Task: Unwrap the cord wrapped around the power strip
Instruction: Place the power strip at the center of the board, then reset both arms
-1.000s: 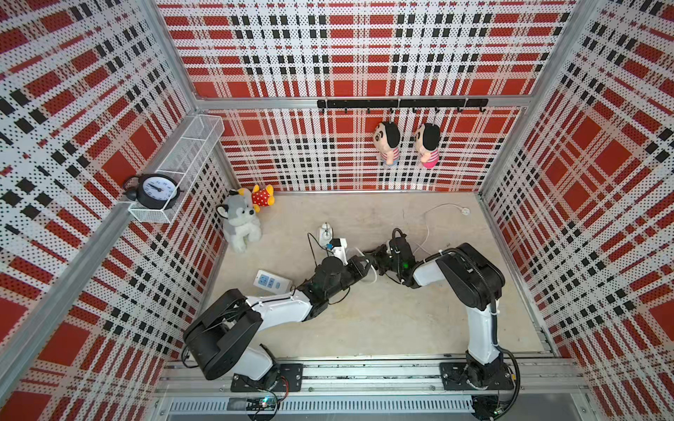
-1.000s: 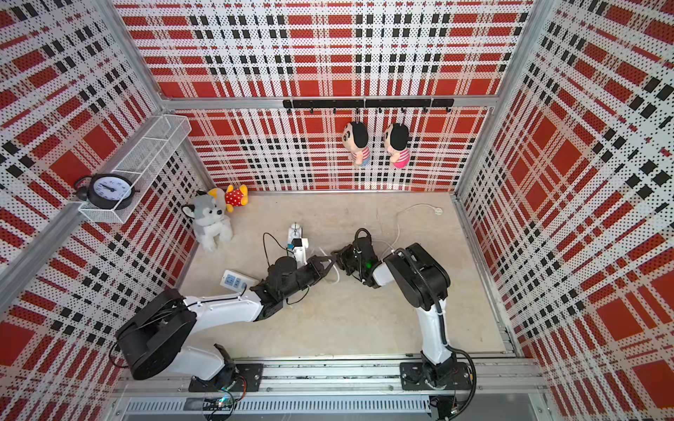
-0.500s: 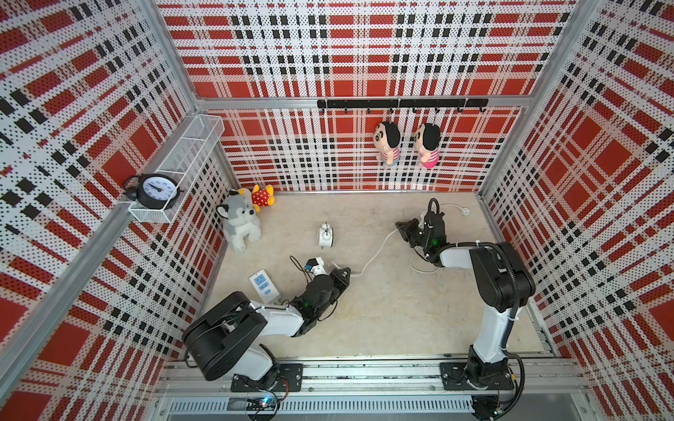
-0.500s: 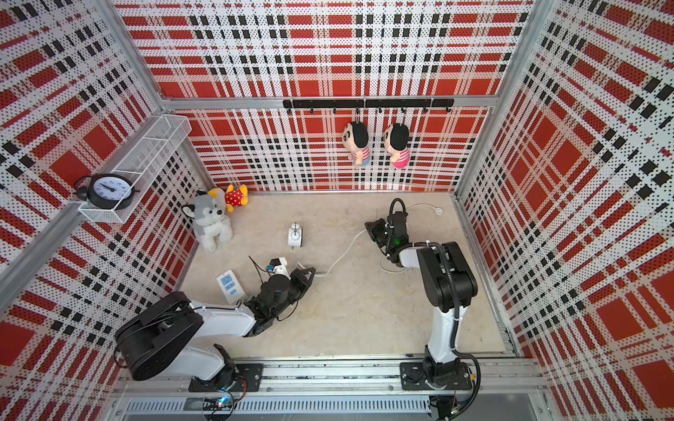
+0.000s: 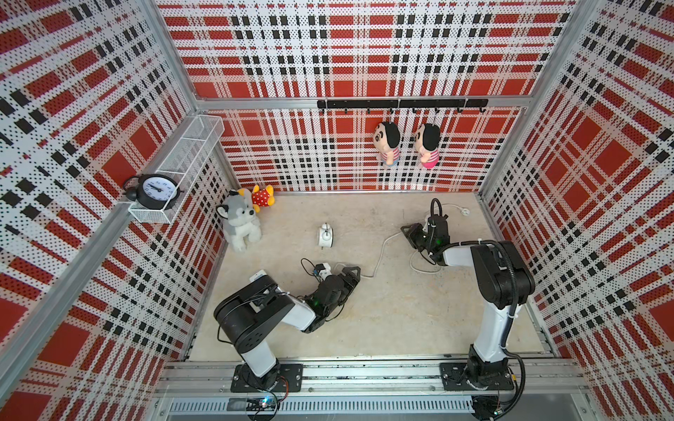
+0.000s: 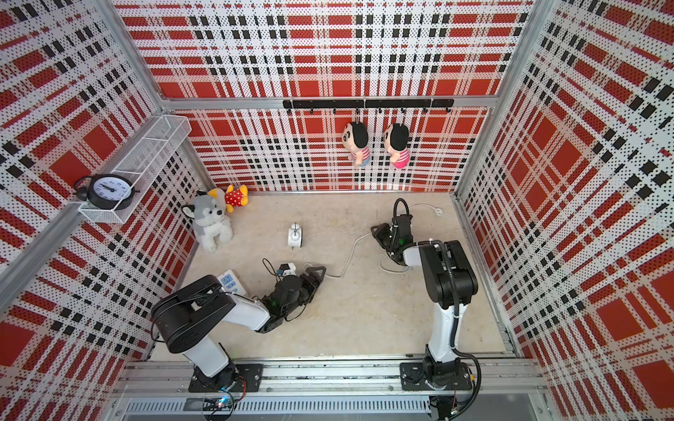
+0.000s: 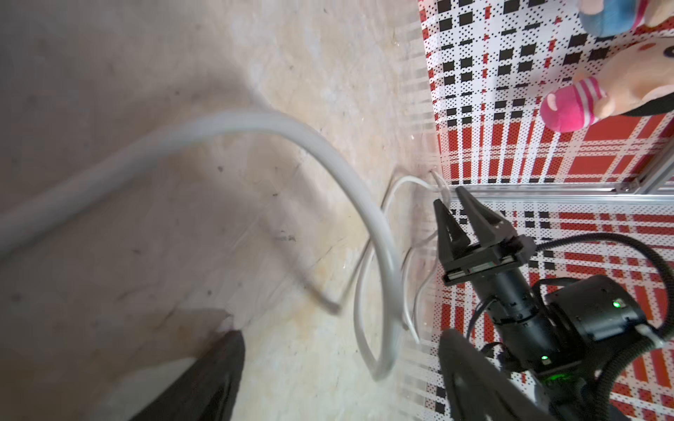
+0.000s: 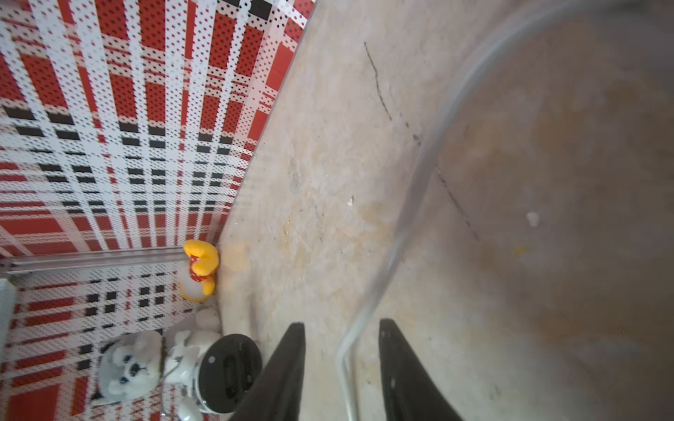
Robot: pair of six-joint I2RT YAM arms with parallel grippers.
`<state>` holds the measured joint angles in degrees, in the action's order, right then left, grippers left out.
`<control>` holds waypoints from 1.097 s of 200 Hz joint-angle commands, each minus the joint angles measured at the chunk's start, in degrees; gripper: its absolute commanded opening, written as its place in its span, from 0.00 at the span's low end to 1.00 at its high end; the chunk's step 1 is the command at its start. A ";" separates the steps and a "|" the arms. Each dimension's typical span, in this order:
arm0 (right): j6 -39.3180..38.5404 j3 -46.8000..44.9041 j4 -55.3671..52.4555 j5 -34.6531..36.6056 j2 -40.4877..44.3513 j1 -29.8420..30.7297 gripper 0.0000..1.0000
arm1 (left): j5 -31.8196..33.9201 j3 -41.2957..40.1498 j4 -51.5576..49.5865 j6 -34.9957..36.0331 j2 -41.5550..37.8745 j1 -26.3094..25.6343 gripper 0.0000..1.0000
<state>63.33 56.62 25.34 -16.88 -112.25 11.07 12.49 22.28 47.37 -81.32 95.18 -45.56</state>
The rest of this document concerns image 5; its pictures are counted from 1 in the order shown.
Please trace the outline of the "white power strip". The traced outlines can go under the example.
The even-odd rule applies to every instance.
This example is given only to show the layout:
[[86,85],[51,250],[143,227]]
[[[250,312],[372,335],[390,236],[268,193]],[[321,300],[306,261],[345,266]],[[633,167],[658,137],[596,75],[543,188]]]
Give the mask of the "white power strip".
[[267,275],[267,272],[264,269],[261,269],[258,272],[254,273],[254,275],[251,275],[251,277],[249,277],[249,282],[255,282],[256,280],[264,277],[265,275]]

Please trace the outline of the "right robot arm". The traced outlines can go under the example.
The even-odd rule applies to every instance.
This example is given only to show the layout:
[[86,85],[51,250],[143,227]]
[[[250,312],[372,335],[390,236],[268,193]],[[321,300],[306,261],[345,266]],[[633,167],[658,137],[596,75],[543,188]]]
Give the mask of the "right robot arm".
[[470,345],[467,362],[447,366],[449,387],[476,390],[509,390],[508,363],[514,354],[507,342],[514,321],[535,281],[518,250],[509,241],[467,240],[452,242],[447,218],[431,215],[426,224],[402,226],[401,231],[416,251],[441,267],[473,268],[484,300],[484,314],[476,340]]

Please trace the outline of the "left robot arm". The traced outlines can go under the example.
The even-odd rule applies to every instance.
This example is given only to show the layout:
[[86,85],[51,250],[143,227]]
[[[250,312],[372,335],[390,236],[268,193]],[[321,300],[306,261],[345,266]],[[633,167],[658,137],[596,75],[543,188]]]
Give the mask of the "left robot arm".
[[298,365],[282,365],[273,354],[267,337],[280,325],[292,326],[302,333],[313,333],[335,319],[358,284],[361,268],[345,266],[336,275],[319,274],[317,289],[302,298],[282,290],[270,275],[262,274],[249,285],[221,301],[213,312],[228,342],[242,357],[231,391],[250,389],[272,391],[286,380],[290,391],[299,385],[291,377],[300,372]]

